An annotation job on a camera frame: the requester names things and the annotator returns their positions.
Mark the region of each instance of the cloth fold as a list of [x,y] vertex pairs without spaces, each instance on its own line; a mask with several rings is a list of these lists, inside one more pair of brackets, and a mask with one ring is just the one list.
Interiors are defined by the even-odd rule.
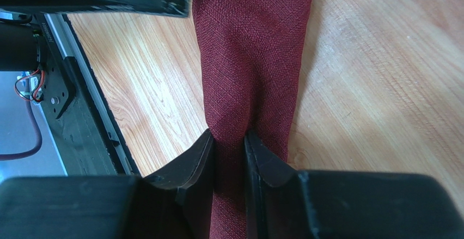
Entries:
[[216,139],[211,238],[246,238],[243,138],[281,159],[298,93],[311,0],[193,0],[205,116]]

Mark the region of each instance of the red wire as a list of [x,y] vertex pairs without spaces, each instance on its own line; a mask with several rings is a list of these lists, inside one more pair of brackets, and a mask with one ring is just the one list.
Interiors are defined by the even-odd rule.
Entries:
[[[39,71],[40,71],[40,70],[37,69],[37,70],[35,70],[32,74],[30,74],[29,76],[25,76],[25,77],[19,79],[19,80],[16,82],[16,84],[17,84],[19,81],[23,81],[24,79],[28,79],[28,78],[30,78],[30,77],[35,76],[35,74],[37,74]],[[24,99],[24,100],[26,100],[26,101],[31,101],[31,99],[27,99],[27,98],[23,97],[23,96],[18,92],[18,89],[16,88],[16,86],[14,87],[14,89],[15,89],[15,93],[16,93],[20,98],[22,98],[22,99]]]
[[40,75],[40,84],[37,87],[37,89],[32,93],[32,99],[35,100],[36,102],[40,102],[41,100],[37,99],[37,94],[39,93],[39,89],[44,85],[45,82],[45,71],[42,71]]

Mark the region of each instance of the light wood surface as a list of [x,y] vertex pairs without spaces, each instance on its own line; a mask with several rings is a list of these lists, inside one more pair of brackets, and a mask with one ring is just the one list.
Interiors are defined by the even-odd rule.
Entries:
[[[296,168],[424,173],[464,212],[464,0],[313,0]],[[72,15],[146,175],[207,128],[192,19]]]

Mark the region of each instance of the woven fabric texture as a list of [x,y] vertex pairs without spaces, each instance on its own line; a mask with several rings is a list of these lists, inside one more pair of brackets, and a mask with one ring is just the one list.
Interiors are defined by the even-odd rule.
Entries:
[[311,0],[193,0],[205,116],[216,139],[211,238],[246,238],[243,138],[281,159],[298,93]]

